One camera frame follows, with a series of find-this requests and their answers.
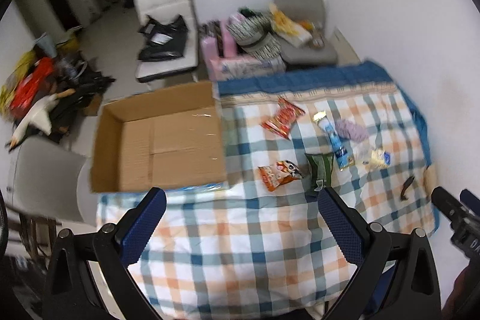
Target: door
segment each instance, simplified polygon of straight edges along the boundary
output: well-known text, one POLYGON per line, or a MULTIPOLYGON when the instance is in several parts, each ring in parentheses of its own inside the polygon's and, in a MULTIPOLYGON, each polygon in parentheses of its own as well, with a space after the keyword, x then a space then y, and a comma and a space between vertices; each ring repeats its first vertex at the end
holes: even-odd
POLYGON ((49 0, 49 2, 66 31, 80 25, 67 0, 49 0))

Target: plaid cloth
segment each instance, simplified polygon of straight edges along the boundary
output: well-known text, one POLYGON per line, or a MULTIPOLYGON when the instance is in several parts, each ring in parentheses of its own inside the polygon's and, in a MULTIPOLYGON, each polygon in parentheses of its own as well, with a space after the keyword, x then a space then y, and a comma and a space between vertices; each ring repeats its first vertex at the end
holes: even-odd
MULTIPOLYGON (((291 160, 308 172, 305 153, 330 151, 311 118, 326 110, 331 121, 361 124, 375 147, 392 155, 390 168, 366 172, 356 165, 332 186, 350 207, 387 230, 434 230, 423 187, 425 159, 412 115, 391 82, 283 92, 306 111, 291 140, 260 126, 275 113, 278 94, 264 92, 221 99, 229 189, 167 192, 168 208, 138 263, 129 271, 150 303, 177 319, 250 319, 276 316, 337 297, 355 266, 348 264, 314 199, 305 195, 310 178, 269 193, 258 166, 291 160), (403 183, 414 175, 400 200, 403 183)), ((345 143, 351 151, 355 145, 345 143)), ((100 197, 98 225, 116 222, 143 194, 100 197)))

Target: black bag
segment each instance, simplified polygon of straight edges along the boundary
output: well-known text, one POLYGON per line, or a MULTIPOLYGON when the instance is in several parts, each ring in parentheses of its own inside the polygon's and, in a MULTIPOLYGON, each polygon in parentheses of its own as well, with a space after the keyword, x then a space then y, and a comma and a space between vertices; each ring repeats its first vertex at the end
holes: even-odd
POLYGON ((149 17, 147 24, 138 32, 146 39, 146 46, 138 54, 138 60, 155 62, 183 57, 188 27, 181 15, 168 25, 149 17))

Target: orange snack bag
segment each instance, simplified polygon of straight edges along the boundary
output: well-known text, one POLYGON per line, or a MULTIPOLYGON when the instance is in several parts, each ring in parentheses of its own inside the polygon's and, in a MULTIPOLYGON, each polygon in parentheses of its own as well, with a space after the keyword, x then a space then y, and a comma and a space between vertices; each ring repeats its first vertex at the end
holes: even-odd
POLYGON ((278 104, 280 109, 271 119, 262 122, 262 127, 289 140, 292 124, 297 121, 298 117, 304 115, 305 111, 285 98, 278 98, 278 104))
POLYGON ((298 167, 289 160, 282 160, 271 166, 259 167, 258 169, 268 191, 274 191, 281 185, 304 178, 298 167))

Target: white chair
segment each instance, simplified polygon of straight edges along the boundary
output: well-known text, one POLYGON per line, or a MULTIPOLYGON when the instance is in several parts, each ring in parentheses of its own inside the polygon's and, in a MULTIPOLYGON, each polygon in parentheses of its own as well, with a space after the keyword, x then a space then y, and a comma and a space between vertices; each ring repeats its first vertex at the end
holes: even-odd
POLYGON ((136 79, 148 83, 167 76, 190 72, 194 81, 198 81, 198 38, 195 14, 191 0, 133 0, 138 20, 142 25, 148 17, 162 24, 171 22, 178 14, 183 16, 189 29, 184 57, 158 62, 138 62, 136 79))
POLYGON ((12 153, 5 203, 18 212, 96 225, 90 159, 31 136, 12 153))

